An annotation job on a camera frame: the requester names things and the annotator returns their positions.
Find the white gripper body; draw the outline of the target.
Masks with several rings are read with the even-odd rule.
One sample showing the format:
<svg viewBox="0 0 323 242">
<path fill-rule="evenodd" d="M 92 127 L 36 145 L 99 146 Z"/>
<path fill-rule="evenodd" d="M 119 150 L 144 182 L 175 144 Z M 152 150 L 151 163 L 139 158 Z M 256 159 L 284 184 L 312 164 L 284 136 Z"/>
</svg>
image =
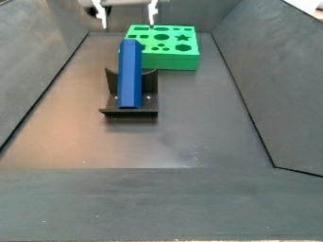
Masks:
<svg viewBox="0 0 323 242">
<path fill-rule="evenodd" d="M 127 6 L 152 3 L 169 2 L 171 0 L 77 0 L 84 8 L 95 7 L 97 3 L 101 7 Z"/>
</svg>

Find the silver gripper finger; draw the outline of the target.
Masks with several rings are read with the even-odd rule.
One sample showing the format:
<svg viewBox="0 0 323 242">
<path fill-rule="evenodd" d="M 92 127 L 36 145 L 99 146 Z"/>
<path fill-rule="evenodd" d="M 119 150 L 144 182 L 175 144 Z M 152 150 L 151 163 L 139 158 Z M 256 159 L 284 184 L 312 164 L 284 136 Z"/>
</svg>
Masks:
<svg viewBox="0 0 323 242">
<path fill-rule="evenodd" d="M 103 23 L 103 28 L 107 29 L 107 23 L 105 23 L 105 10 L 104 7 L 101 5 L 101 0 L 92 0 L 92 4 L 97 10 L 97 14 L 96 14 L 96 18 L 99 18 L 101 20 Z"/>
<path fill-rule="evenodd" d="M 151 0 L 148 4 L 148 15 L 149 15 L 149 26 L 153 26 L 155 20 L 153 16 L 157 14 L 157 1 L 159 0 Z"/>
</svg>

